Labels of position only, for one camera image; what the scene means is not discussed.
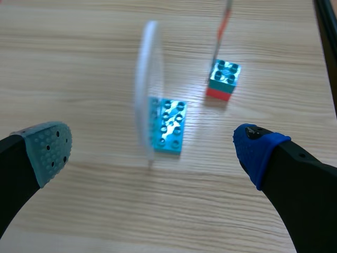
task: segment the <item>cyan duplo block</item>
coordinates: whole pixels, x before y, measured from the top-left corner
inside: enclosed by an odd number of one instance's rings
[[[237,80],[239,79],[241,66],[216,60],[214,68],[210,75],[209,88],[218,91],[233,93]]]
[[[186,103],[150,98],[150,138],[157,152],[180,154],[186,117]]]

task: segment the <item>blue gripper pad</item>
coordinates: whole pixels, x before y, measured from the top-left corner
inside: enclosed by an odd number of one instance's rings
[[[67,163],[72,148],[70,128],[62,122],[46,122],[11,135],[21,135],[40,188],[44,187]]]
[[[209,88],[233,93],[239,79],[241,66],[235,63],[216,60],[209,79]]]
[[[150,98],[150,138],[157,152],[180,154],[183,144],[186,103]]]
[[[233,142],[239,161],[247,168],[247,173],[258,190],[274,148],[282,142],[290,141],[289,136],[280,133],[269,133],[256,140],[250,139],[246,128],[256,127],[253,124],[242,124],[234,130]]]

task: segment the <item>wood grain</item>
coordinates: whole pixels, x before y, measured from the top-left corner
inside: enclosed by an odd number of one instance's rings
[[[0,252],[295,252],[241,169],[233,130],[256,123],[337,166],[336,116],[311,1],[234,1],[220,58],[242,65],[230,102],[204,97],[222,1],[3,0],[0,138],[72,129],[67,166],[19,212]],[[134,66],[162,26],[165,97],[188,101],[180,158],[137,145]]]

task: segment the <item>table surface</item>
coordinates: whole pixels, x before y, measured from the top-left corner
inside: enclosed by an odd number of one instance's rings
[[[236,0],[219,57],[242,65],[229,103],[205,98],[222,0],[3,0],[0,138],[61,120],[66,167],[22,208],[0,251],[295,252],[241,169],[233,130],[290,135],[337,166],[337,121],[311,1]],[[188,102],[180,157],[137,145],[134,66],[142,29],[163,34],[165,97]]]

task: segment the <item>stacked blocks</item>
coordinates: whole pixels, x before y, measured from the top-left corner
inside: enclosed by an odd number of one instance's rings
[[[186,103],[150,98],[150,140],[157,152],[180,154],[186,116]]]
[[[241,66],[235,63],[216,60],[206,95],[228,101],[236,87],[240,70]]]

